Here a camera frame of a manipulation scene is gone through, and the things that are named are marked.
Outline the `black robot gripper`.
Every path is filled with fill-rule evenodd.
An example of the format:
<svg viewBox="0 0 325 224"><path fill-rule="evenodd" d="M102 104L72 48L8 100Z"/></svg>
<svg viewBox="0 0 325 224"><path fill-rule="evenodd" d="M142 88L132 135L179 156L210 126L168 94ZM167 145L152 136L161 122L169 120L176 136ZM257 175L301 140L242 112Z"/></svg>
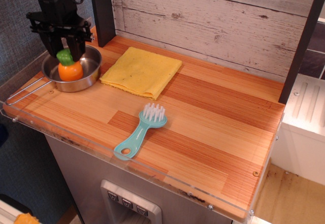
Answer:
<svg viewBox="0 0 325 224"><path fill-rule="evenodd" d="M26 15L32 31L40 34L48 53L54 58L63 50L61 38L65 38L73 61L79 61L85 53L85 41L93 40L90 22L77 14L77 6L83 0L37 1L41 10Z"/></svg>

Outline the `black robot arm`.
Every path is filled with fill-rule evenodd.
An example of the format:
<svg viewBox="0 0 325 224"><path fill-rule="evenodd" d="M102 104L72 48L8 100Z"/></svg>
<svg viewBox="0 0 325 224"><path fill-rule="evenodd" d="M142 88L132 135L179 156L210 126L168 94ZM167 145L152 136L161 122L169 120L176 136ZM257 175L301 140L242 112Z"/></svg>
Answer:
<svg viewBox="0 0 325 224"><path fill-rule="evenodd" d="M48 53L56 57L66 40L73 61L85 53L85 43L93 40L91 23L80 17L77 6L84 0L38 0L41 10L29 12L30 29L38 33Z"/></svg>

